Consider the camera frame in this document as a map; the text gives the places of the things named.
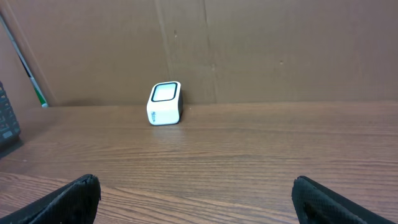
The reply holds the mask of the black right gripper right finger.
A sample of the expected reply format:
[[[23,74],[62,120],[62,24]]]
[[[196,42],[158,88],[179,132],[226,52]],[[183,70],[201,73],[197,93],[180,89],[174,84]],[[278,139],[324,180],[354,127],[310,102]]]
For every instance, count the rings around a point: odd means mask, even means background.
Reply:
[[[394,224],[306,176],[294,180],[292,201],[300,224]]]

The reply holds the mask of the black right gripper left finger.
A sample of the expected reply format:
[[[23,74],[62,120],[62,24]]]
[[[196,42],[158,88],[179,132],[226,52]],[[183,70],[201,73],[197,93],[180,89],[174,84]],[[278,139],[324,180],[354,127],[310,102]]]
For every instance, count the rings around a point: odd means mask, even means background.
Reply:
[[[99,179],[86,174],[2,217],[1,224],[93,224],[100,200]]]

